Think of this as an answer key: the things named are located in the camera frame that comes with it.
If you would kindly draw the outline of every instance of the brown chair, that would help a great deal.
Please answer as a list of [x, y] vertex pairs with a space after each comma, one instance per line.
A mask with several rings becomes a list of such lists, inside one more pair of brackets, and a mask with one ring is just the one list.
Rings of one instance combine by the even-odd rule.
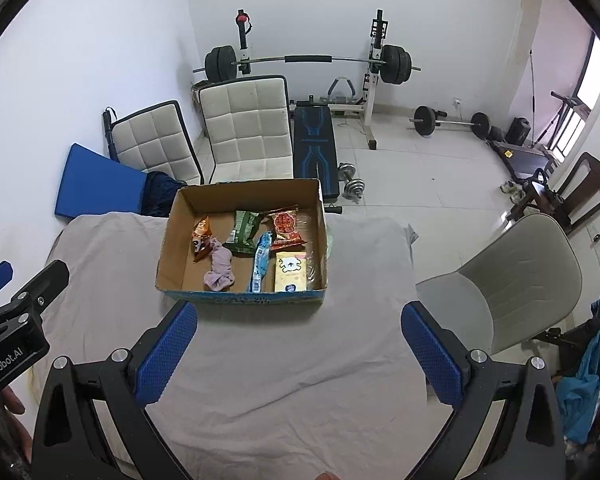
[[[587, 176], [575, 189], [567, 196], [564, 196], [565, 190], [584, 162], [589, 165], [589, 173], [587, 173]], [[582, 153], [573, 170], [571, 170], [571, 173], [557, 192], [553, 192], [545, 185], [533, 180], [527, 181], [523, 189], [526, 192], [525, 197], [519, 204], [511, 208], [511, 213], [507, 216], [507, 220], [518, 221], [524, 216], [525, 208], [533, 207], [542, 213], [552, 216], [560, 224], [560, 227], [563, 228], [565, 234], [569, 235], [600, 211], [600, 202], [598, 202], [575, 222], [571, 222], [570, 215], [585, 205], [600, 191], [600, 161], [590, 153]]]

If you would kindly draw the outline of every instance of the green snack bag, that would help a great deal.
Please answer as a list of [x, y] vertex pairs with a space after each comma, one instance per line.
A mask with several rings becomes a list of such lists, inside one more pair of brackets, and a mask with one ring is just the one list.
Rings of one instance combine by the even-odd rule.
[[253, 256], [256, 253], [256, 245], [253, 243], [253, 237], [260, 225], [260, 213], [252, 211], [236, 211], [235, 226], [224, 247], [233, 254], [249, 254]]

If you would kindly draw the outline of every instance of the open cardboard box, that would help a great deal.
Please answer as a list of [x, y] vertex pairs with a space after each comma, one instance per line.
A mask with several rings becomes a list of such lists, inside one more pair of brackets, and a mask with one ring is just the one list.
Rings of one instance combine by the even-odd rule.
[[[211, 270], [211, 256], [194, 262], [191, 232], [209, 216], [213, 236], [224, 243], [234, 228], [235, 212], [267, 212], [298, 205], [298, 231], [306, 241], [307, 289], [274, 292], [275, 258], [270, 257], [263, 293], [245, 292], [253, 272], [253, 257], [232, 257], [235, 283], [226, 292], [208, 290], [203, 277]], [[260, 223], [254, 236], [272, 228], [270, 219]], [[202, 303], [300, 303], [322, 302], [327, 288], [327, 235], [320, 181], [307, 178], [223, 182], [178, 190], [162, 240], [155, 286], [176, 300]]]

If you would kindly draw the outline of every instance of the brown plastic chair back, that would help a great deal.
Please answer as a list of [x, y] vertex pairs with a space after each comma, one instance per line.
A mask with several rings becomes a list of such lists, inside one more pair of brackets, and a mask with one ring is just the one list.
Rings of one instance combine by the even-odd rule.
[[[564, 196], [563, 193], [575, 177], [576, 173], [586, 162], [589, 165], [589, 173], [583, 179], [581, 183], [579, 183], [576, 188], [569, 193], [569, 195]], [[564, 199], [564, 203], [562, 204], [562, 211], [568, 216], [574, 211], [578, 210], [584, 204], [587, 203], [597, 192], [600, 191], [600, 161], [597, 160], [590, 153], [584, 152], [580, 155], [580, 158], [576, 162], [576, 165], [571, 170], [571, 173], [564, 181], [564, 183], [560, 186], [558, 190], [558, 194], [562, 196]], [[568, 232], [575, 231], [581, 225], [583, 225], [587, 220], [589, 220], [593, 215], [595, 215], [598, 211], [600, 211], [600, 202], [598, 202], [595, 206], [593, 206], [589, 211], [584, 213], [580, 218], [578, 218], [568, 229]]]

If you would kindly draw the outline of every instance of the silver dumbbell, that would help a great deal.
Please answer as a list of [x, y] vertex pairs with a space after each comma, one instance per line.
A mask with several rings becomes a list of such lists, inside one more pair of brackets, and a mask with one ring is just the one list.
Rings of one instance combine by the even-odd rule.
[[356, 202], [362, 198], [365, 192], [365, 181], [361, 178], [353, 178], [356, 174], [356, 167], [348, 162], [341, 162], [338, 166], [338, 180], [346, 182], [342, 196], [347, 200]]

